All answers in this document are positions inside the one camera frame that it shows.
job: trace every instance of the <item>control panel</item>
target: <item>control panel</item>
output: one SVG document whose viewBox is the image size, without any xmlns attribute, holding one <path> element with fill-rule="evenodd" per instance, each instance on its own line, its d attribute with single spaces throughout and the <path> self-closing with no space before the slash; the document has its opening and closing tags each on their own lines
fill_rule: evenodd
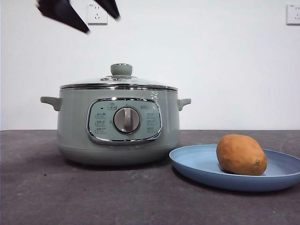
<svg viewBox="0 0 300 225">
<path fill-rule="evenodd" d="M 105 98 L 90 105 L 86 128 L 98 143 L 138 144 L 159 137 L 162 118 L 153 100 Z"/>
</svg>

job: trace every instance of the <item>glass lid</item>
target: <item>glass lid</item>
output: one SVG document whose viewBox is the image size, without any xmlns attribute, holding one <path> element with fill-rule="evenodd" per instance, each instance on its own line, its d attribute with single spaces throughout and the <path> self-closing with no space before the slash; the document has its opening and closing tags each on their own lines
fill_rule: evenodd
<svg viewBox="0 0 300 225">
<path fill-rule="evenodd" d="M 125 63 L 118 63 L 111 65 L 110 76 L 101 78 L 93 78 L 75 82 L 72 84 L 62 85 L 60 89 L 66 88 L 101 88 L 101 87 L 129 87 L 129 88 L 151 88 L 151 89 L 165 89 L 175 90 L 177 88 L 169 87 L 162 83 L 151 81 L 147 79 L 132 76 L 132 66 Z"/>
</svg>

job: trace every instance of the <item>blue plate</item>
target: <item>blue plate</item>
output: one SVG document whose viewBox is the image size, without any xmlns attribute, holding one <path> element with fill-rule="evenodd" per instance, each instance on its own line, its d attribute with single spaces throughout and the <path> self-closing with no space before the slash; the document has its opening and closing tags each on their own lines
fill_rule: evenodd
<svg viewBox="0 0 300 225">
<path fill-rule="evenodd" d="M 237 175 L 223 171 L 216 155 L 217 145 L 192 145 L 174 149 L 169 156 L 184 176 L 217 188 L 237 191 L 274 191 L 300 182 L 300 159 L 265 150 L 266 171 L 260 176 Z"/>
</svg>

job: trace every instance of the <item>plate rim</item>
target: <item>plate rim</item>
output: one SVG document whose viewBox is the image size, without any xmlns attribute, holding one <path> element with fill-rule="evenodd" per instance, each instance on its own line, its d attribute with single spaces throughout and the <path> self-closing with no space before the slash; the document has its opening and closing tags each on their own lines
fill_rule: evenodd
<svg viewBox="0 0 300 225">
<path fill-rule="evenodd" d="M 195 147 L 195 146 L 216 146 L 217 147 L 217 144 L 196 144 L 196 145 L 188 145 L 188 146 L 182 146 L 182 147 L 179 147 L 179 148 L 176 148 L 176 149 L 173 149 L 170 153 L 169 153 L 169 157 L 170 159 L 181 165 L 181 166 L 185 166 L 187 168 L 190 168 L 190 169 L 193 169 L 193 170 L 196 170 L 196 171 L 201 171 L 201 172 L 205 172 L 205 173 L 211 173 L 211 174 L 220 174 L 220 175 L 225 175 L 225 176 L 233 176 L 233 177 L 245 177 L 245 178 L 255 178 L 255 179 L 259 179 L 259 178 L 278 178 L 278 177 L 290 177 L 290 176 L 295 176 L 295 175 L 300 175 L 300 171 L 299 172 L 295 172 L 295 173 L 290 173 L 290 174 L 285 174 L 285 175 L 278 175 L 278 176 L 255 176 L 255 175 L 241 175 L 241 174 L 232 174 L 232 173 L 221 173 L 221 172 L 211 172 L 211 171 L 207 171 L 207 170 L 201 170 L 201 169 L 195 169 L 195 168 L 192 168 L 188 165 L 184 165 L 182 163 L 179 163 L 177 161 L 175 161 L 172 157 L 171 157 L 171 154 L 175 151 L 177 151 L 178 149 L 183 149 L 183 148 L 186 148 L 186 147 Z M 270 151 L 270 152 L 275 152 L 275 153 L 278 153 L 278 154 L 283 154 L 283 155 L 286 155 L 288 157 L 293 157 L 295 158 L 296 160 L 298 160 L 300 162 L 300 158 L 298 157 L 295 157 L 295 156 L 292 156 L 292 155 L 289 155 L 289 154 L 286 154 L 286 153 L 282 153 L 282 152 L 278 152 L 278 151 L 274 151 L 274 150 L 269 150 L 269 149 L 262 149 L 262 150 L 265 150 L 265 151 Z"/>
</svg>

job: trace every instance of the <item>silver dial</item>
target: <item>silver dial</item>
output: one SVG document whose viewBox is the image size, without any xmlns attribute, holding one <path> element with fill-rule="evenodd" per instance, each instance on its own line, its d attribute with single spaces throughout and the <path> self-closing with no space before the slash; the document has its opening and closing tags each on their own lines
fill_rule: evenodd
<svg viewBox="0 0 300 225">
<path fill-rule="evenodd" d="M 140 116 L 135 109 L 124 107 L 115 113 L 113 122 L 119 131 L 132 133 L 140 124 Z"/>
</svg>

